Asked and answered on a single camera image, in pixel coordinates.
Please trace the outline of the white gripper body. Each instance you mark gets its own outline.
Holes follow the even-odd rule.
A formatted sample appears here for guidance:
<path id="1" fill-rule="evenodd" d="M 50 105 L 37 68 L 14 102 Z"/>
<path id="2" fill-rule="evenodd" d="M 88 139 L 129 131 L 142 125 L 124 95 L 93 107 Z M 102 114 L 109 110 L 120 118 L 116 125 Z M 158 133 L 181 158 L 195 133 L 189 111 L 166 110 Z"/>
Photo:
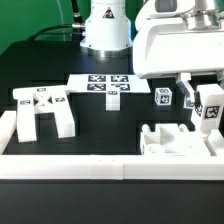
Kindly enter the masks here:
<path id="1" fill-rule="evenodd" d="M 133 42 L 133 71 L 142 79 L 224 70 L 224 29 L 189 31 L 181 18 L 147 20 Z"/>

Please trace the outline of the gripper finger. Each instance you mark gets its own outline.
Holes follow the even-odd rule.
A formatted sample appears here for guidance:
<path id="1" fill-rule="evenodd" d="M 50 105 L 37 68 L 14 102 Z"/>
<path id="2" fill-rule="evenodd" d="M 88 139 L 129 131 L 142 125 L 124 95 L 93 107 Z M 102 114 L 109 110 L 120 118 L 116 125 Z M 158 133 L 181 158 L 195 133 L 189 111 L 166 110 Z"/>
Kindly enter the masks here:
<path id="1" fill-rule="evenodd" d="M 176 76 L 176 84 L 184 94 L 184 106 L 193 107 L 195 103 L 194 89 L 190 85 L 191 74 L 179 73 Z"/>
<path id="2" fill-rule="evenodd" d="M 224 90 L 224 71 L 217 71 L 217 80 L 220 82 L 220 87 Z"/>

